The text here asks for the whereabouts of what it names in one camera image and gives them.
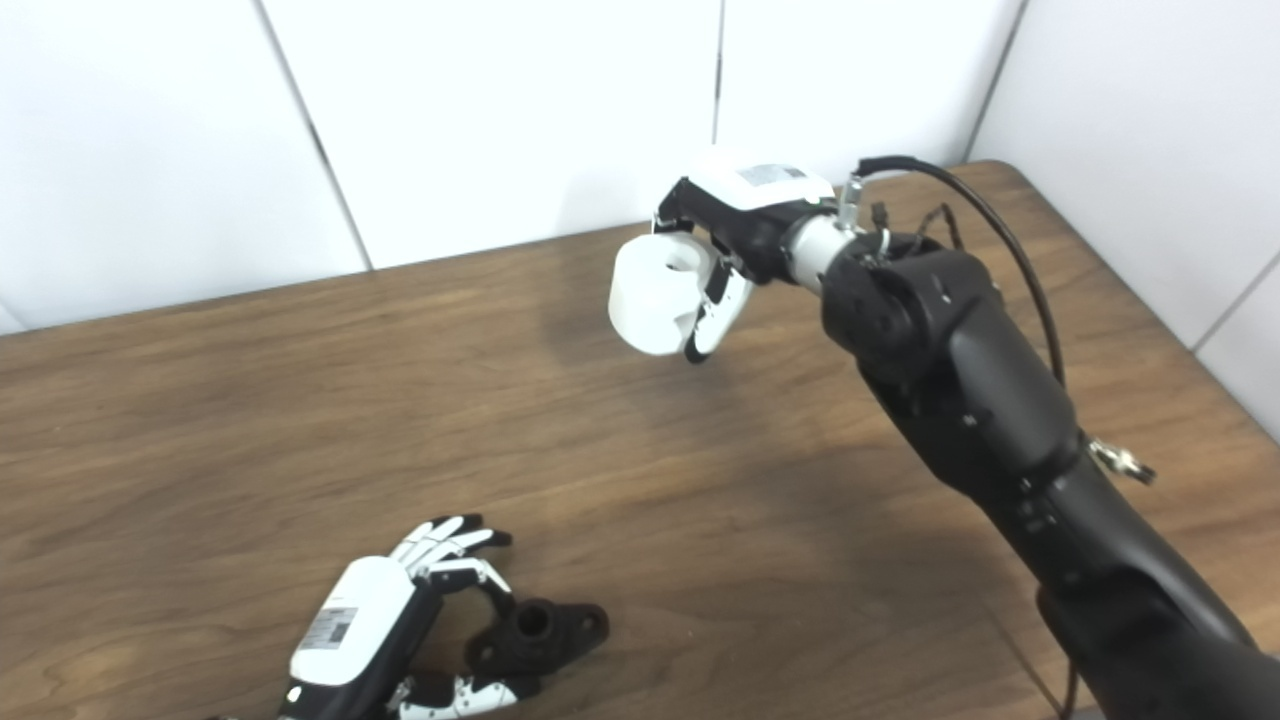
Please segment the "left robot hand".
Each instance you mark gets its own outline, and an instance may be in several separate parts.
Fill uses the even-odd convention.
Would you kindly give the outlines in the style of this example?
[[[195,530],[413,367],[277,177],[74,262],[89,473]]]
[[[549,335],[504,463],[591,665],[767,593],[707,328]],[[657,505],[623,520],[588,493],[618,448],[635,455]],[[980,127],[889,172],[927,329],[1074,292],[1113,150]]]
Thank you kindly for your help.
[[[476,552],[508,546],[479,514],[434,518],[390,552],[352,561],[289,661],[279,719],[463,719],[538,696],[534,676],[449,675],[410,666],[445,597],[479,588],[499,615],[515,609],[506,579]]]

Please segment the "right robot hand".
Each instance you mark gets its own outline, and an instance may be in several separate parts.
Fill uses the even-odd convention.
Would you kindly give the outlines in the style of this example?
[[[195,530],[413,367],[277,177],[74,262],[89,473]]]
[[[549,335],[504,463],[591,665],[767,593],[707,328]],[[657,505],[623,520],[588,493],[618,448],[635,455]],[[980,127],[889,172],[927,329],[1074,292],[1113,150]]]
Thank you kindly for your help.
[[[778,281],[819,293],[827,268],[852,241],[851,231],[838,227],[829,182],[723,149],[698,159],[671,187],[652,231],[686,238],[703,231],[710,243],[710,274],[681,343],[691,364],[719,347],[756,287]]]

